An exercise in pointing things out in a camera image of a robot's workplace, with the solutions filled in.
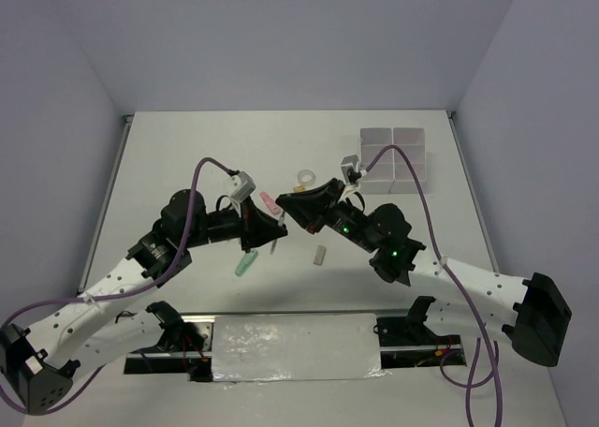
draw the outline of table surface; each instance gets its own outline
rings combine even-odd
[[[311,169],[316,185],[341,178],[341,159],[358,150],[362,127],[424,127],[427,199],[444,252],[490,269],[489,254],[446,113],[441,110],[218,111],[136,113],[89,274],[102,278],[148,231],[168,198],[189,187],[198,160],[212,156],[253,176],[257,191],[274,197],[297,185],[297,173]],[[223,194],[226,175],[208,165],[198,190],[209,209]],[[256,205],[264,209],[260,198]],[[367,212],[396,203],[414,227],[411,237],[429,242],[417,195],[366,197]],[[382,282],[369,255],[329,229],[309,235],[287,220],[289,236],[260,248],[242,278],[233,271],[241,258],[235,241],[192,251],[193,264],[151,297],[180,312],[266,313],[378,311],[409,308],[416,296],[407,287]],[[312,263],[318,244],[327,247],[322,267]],[[467,361],[472,339],[464,339]],[[107,424],[163,426],[365,425],[391,420],[398,425],[463,426],[463,390],[438,368],[392,370],[378,378],[351,381],[269,384],[186,383],[182,375],[123,375],[124,359],[107,366],[72,406],[51,415],[52,425]],[[483,357],[478,375],[489,371]],[[467,367],[450,374],[466,380]],[[502,349],[504,425],[564,426],[547,369],[508,347]],[[477,425],[491,425],[492,385],[474,392]],[[24,426],[49,425],[28,417]]]

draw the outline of purple cable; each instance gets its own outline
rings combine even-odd
[[[468,425],[470,427],[475,427],[475,422],[472,418],[472,408],[470,407],[471,401],[471,393],[473,388],[473,383],[475,380],[475,371],[476,364],[478,363],[478,357],[480,357],[480,338],[476,338],[476,349],[475,355],[472,357],[472,363],[470,365],[470,373],[468,373],[468,384],[466,385],[466,418],[468,418]]]
[[[499,363],[499,345],[497,344],[496,341],[493,342],[495,344],[495,360],[497,360],[497,363]],[[476,343],[476,347],[480,348],[480,339],[478,339],[478,342]],[[451,384],[455,385],[456,387],[460,387],[460,388],[468,388],[468,385],[465,383],[460,383],[458,380],[454,380],[453,378],[451,378],[449,375],[447,375],[446,369],[445,369],[445,365],[446,365],[446,360],[451,357],[452,355],[456,355],[460,353],[460,351],[458,349],[456,350],[452,350],[450,352],[447,352],[442,358],[441,358],[441,363],[439,363],[439,369],[441,370],[441,374],[443,375],[443,377]],[[486,385],[487,383],[489,383],[489,380],[491,380],[493,378],[493,372],[491,371],[489,373],[489,375],[487,375],[485,378],[483,378],[480,382],[478,383],[473,383],[472,384],[472,388],[479,388],[482,387],[483,385]]]
[[[172,260],[172,262],[170,263],[170,266],[168,266],[167,270],[159,278],[152,281],[150,284],[146,285],[145,287],[139,287],[137,289],[134,289],[132,291],[129,291],[129,292],[126,292],[123,294],[111,294],[111,295],[107,295],[107,296],[96,296],[96,297],[94,297],[94,301],[96,301],[96,302],[114,301],[117,299],[124,299],[124,298],[130,298],[131,296],[137,296],[138,294],[141,294],[144,291],[147,291],[151,288],[154,288],[154,287],[157,287],[159,285],[166,283],[170,279],[171,275],[174,273],[177,266],[179,265],[179,261],[181,260],[183,251],[185,250],[185,246],[187,245],[187,237],[189,236],[189,231],[191,230],[191,220],[193,218],[193,212],[194,212],[194,202],[196,199],[196,188],[197,188],[197,180],[199,179],[199,172],[201,171],[202,167],[206,163],[209,163],[209,162],[212,163],[213,165],[215,165],[216,167],[222,169],[227,174],[230,174],[232,172],[231,169],[227,168],[225,165],[223,165],[222,163],[220,163],[219,161],[217,161],[211,157],[204,157],[197,163],[196,169],[194,171],[194,178],[191,181],[191,191],[189,193],[189,203],[187,205],[187,215],[185,217],[185,226],[183,228],[183,235],[181,237],[181,242],[179,243],[179,247],[177,248],[177,253],[175,254],[175,258]],[[39,307],[44,307],[46,305],[57,305],[57,304],[68,304],[68,303],[86,303],[86,302],[83,298],[59,298],[59,299],[50,299],[50,300],[41,301],[41,302],[34,302],[34,303],[31,303],[31,304],[23,307],[20,310],[17,310],[15,313],[10,315],[10,317],[8,317],[8,319],[2,324],[2,328],[4,329],[15,318],[19,317],[23,313],[26,313],[30,310],[34,310]],[[90,378],[73,395],[73,397],[71,397],[64,404],[48,410],[46,413],[47,414],[55,413],[56,411],[64,408],[65,406],[67,406],[71,402],[73,402],[90,385],[90,383],[92,383],[92,380],[94,380],[94,378],[97,376],[97,374],[100,372],[101,369],[102,368],[96,369],[94,371],[94,373],[90,376]],[[2,400],[4,400],[4,402],[6,402],[7,405],[10,406],[12,409],[14,409],[20,413],[26,414],[26,410],[24,408],[22,408],[21,406],[18,406],[17,404],[15,404],[13,401],[11,401],[1,386],[0,386],[0,398]]]
[[[405,154],[405,152],[402,151],[402,149],[399,146],[396,146],[394,144],[389,144],[388,146],[385,146],[383,149],[381,149],[381,151],[374,157],[373,161],[368,165],[368,167],[366,167],[366,171],[367,172],[370,171],[374,167],[374,165],[376,165],[376,162],[379,161],[381,156],[391,149],[394,149],[402,156],[403,160],[405,161],[405,164],[407,165],[408,169],[410,170],[410,174],[412,174],[412,178],[414,179],[414,184],[416,184],[416,189],[418,191],[418,195],[420,196],[420,202],[422,202],[422,208],[424,209],[424,215],[427,219],[427,226],[429,228],[429,235],[431,237],[432,250],[434,251],[435,256],[437,256],[437,259],[439,260],[439,262],[442,263],[443,261],[441,260],[441,258],[442,258],[441,250],[439,249],[439,244],[437,243],[437,239],[434,235],[434,230],[432,228],[432,219],[431,219],[431,211],[429,210],[429,204],[427,203],[427,200],[424,196],[424,190],[422,189],[422,185],[420,184],[420,181],[418,180],[418,176],[416,176],[416,171],[414,170],[414,167],[412,166],[412,163],[410,162],[410,159]],[[470,306],[470,309],[472,310],[472,313],[475,316],[476,324],[478,324],[478,328],[480,329],[480,332],[482,334],[483,341],[485,342],[485,347],[487,348],[487,353],[489,354],[490,366],[491,366],[491,371],[493,374],[493,381],[495,383],[495,399],[497,401],[497,408],[496,408],[496,412],[495,412],[495,427],[500,427],[502,425],[502,420],[503,420],[503,416],[504,416],[504,397],[502,394],[501,380],[499,378],[499,370],[497,369],[497,361],[495,360],[495,358],[493,356],[493,350],[492,350],[489,334],[487,333],[487,329],[485,327],[485,322],[483,321],[482,316],[476,309],[475,302],[470,297],[470,294],[468,294],[468,291],[466,290],[464,285],[461,283],[458,276],[446,264],[443,265],[443,268],[446,270],[447,274],[449,274],[449,277],[454,282],[454,284],[456,284],[456,287],[458,287],[458,289],[460,290],[460,292],[463,295],[466,302],[468,302],[468,305]]]

